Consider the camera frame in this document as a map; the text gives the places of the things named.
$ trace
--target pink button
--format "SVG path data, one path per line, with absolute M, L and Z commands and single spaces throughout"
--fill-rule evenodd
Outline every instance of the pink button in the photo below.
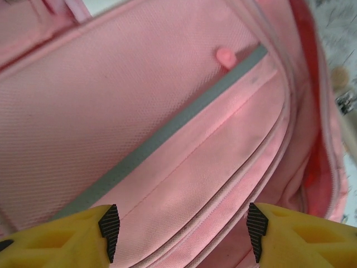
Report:
M 238 63 L 235 53 L 227 47 L 221 47 L 217 50 L 216 58 L 219 63 L 228 70 L 232 70 Z

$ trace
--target pink nylon fabric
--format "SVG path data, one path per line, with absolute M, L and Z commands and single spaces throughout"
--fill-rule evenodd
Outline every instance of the pink nylon fabric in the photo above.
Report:
M 268 54 L 252 70 L 95 203 L 119 209 L 111 267 L 252 267 L 250 201 L 327 211 L 328 168 L 318 187 L 301 187 L 321 122 L 287 0 L 132 0 L 83 25 L 73 20 L 90 18 L 81 1 L 46 1 L 0 9 L 0 22 L 21 15 L 15 31 L 0 23 L 0 236 L 49 219 L 222 79 L 233 64 L 218 48 L 239 64 L 259 43 Z M 237 10 L 255 2 L 266 21 Z M 346 180 L 328 101 L 338 221 Z

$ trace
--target yellow plastic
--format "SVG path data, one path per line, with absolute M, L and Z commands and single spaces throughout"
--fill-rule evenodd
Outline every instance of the yellow plastic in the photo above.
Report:
M 14 243 L 0 252 L 0 268 L 109 267 L 98 222 L 110 207 L 101 205 L 3 238 Z
M 268 218 L 261 268 L 357 267 L 357 228 L 255 203 Z

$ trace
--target black rubber pad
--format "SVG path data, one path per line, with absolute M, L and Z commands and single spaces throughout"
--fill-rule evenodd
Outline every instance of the black rubber pad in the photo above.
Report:
M 11 240 L 11 239 L 0 241 L 0 252 L 3 251 L 8 246 L 10 246 L 12 243 L 13 243 L 13 240 Z
M 268 218 L 253 203 L 249 204 L 247 227 L 253 246 L 255 261 L 259 263 L 263 252 L 262 236 L 265 236 L 267 233 Z
M 110 263 L 114 261 L 115 248 L 117 247 L 120 220 L 117 205 L 112 205 L 98 222 L 102 237 L 107 239 L 107 254 Z

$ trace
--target gray strip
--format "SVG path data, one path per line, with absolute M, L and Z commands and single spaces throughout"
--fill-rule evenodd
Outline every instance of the gray strip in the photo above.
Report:
M 120 183 L 130 172 L 148 158 L 150 154 L 175 134 L 176 131 L 187 124 L 189 120 L 195 117 L 207 105 L 237 82 L 244 74 L 250 71 L 250 69 L 260 62 L 266 54 L 267 50 L 264 46 L 261 45 L 256 48 L 245 60 L 242 61 L 242 63 L 237 65 L 213 87 L 199 96 L 196 101 L 155 132 L 152 137 L 141 144 L 140 147 L 131 152 L 102 178 L 54 215 L 52 219 L 65 217 L 91 207 L 97 200 Z

